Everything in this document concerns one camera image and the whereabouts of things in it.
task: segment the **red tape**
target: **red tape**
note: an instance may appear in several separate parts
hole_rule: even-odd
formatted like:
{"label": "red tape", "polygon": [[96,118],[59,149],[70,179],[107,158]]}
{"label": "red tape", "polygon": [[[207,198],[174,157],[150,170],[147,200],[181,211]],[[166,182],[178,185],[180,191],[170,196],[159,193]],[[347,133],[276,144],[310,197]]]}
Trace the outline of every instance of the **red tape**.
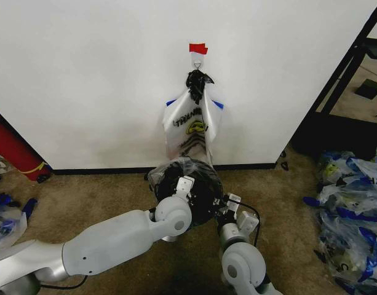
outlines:
{"label": "red tape", "polygon": [[207,53],[207,49],[206,48],[206,45],[205,43],[201,43],[201,44],[189,44],[189,51],[190,52],[197,52],[197,53],[200,53],[200,54],[206,54]]}

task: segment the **black cable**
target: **black cable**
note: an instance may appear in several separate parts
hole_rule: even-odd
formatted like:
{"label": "black cable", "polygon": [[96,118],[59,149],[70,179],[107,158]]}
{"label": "black cable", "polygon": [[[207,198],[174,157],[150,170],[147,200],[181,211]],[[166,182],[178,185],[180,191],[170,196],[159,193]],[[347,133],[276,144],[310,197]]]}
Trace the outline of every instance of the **black cable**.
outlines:
{"label": "black cable", "polygon": [[235,201],[235,200],[232,200],[232,199],[228,199],[228,200],[232,203],[236,203],[236,204],[242,205],[243,207],[247,207],[247,208],[251,209],[257,215],[259,222],[258,222],[258,226],[256,227],[256,233],[255,233],[255,239],[254,239],[254,246],[256,246],[256,244],[258,243],[258,237],[260,235],[260,229],[261,229],[261,216],[260,216],[259,212],[254,207],[247,205],[245,203],[238,202],[238,201]]}
{"label": "black cable", "polygon": [[84,278],[83,278],[83,281],[81,281],[79,284],[75,285],[75,286],[50,286],[50,285],[42,285],[41,284],[41,288],[46,288],[46,289],[57,289],[57,290],[72,290],[72,289],[76,289],[78,287],[80,287],[81,285],[84,284],[84,282],[86,281],[88,275],[85,275]]}

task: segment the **fire extinguisher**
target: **fire extinguisher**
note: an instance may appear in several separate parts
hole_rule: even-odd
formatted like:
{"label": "fire extinguisher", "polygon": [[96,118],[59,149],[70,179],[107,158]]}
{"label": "fire extinguisher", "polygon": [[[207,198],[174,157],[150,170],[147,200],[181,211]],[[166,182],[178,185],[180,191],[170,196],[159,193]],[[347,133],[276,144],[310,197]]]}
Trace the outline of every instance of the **fire extinguisher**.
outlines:
{"label": "fire extinguisher", "polygon": [[16,135],[0,115],[0,155],[30,180],[41,183],[50,177],[50,167],[22,138]]}

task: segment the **floor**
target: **floor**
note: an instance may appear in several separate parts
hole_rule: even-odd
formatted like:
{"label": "floor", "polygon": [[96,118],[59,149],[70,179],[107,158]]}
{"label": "floor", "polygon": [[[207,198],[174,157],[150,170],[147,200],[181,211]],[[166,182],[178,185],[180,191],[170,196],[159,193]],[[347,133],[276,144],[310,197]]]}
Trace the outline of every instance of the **floor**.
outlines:
{"label": "floor", "polygon": [[[319,229],[314,210],[302,198],[316,195],[315,163],[289,147],[286,152],[289,171],[279,164],[274,170],[220,171],[224,191],[241,196],[260,212],[258,248],[278,290],[284,295],[345,294],[313,252]],[[39,201],[20,242],[36,238],[62,243],[92,224],[156,204],[143,174],[53,175],[37,184],[11,171],[3,175],[0,192],[23,203],[29,198]],[[220,280],[219,247],[215,221],[210,221],[175,243],[155,243],[144,255],[89,277],[78,289],[42,289],[40,294],[233,294]]]}
{"label": "floor", "polygon": [[[377,60],[372,60],[368,56],[363,60],[330,114],[377,123],[377,117],[375,117],[377,115],[377,95],[373,100],[369,100],[354,93],[365,79],[377,82]],[[317,111],[322,110],[330,94],[331,92],[325,97]]]}

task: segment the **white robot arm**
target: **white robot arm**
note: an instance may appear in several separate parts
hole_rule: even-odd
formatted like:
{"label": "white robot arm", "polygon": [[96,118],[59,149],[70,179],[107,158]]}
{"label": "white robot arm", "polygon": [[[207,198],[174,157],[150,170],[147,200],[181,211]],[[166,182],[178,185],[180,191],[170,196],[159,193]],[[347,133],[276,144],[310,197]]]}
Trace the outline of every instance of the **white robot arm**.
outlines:
{"label": "white robot arm", "polygon": [[90,226],[64,244],[36,240],[0,251],[0,294],[32,295],[39,281],[96,275],[148,251],[166,236],[191,224],[191,210],[179,196],[167,197],[155,212],[133,210]]}
{"label": "white robot arm", "polygon": [[[193,183],[193,178],[181,177],[176,193],[161,200],[155,210],[124,213],[87,228],[66,243],[32,240],[0,251],[0,295],[35,295],[40,281],[96,275],[143,254],[155,241],[181,235],[192,221],[187,192]],[[232,194],[229,198],[240,201]],[[223,280],[238,295],[281,295],[266,276],[261,253],[248,242],[259,220],[245,211],[236,220],[237,207],[230,202],[217,218]]]}
{"label": "white robot arm", "polygon": [[[228,198],[237,203],[241,201],[234,194],[228,194]],[[266,275],[262,254],[249,243],[249,235],[259,224],[258,218],[243,211],[236,219],[239,205],[232,202],[227,205],[228,209],[217,219],[224,283],[233,286],[238,295],[282,295]]]}

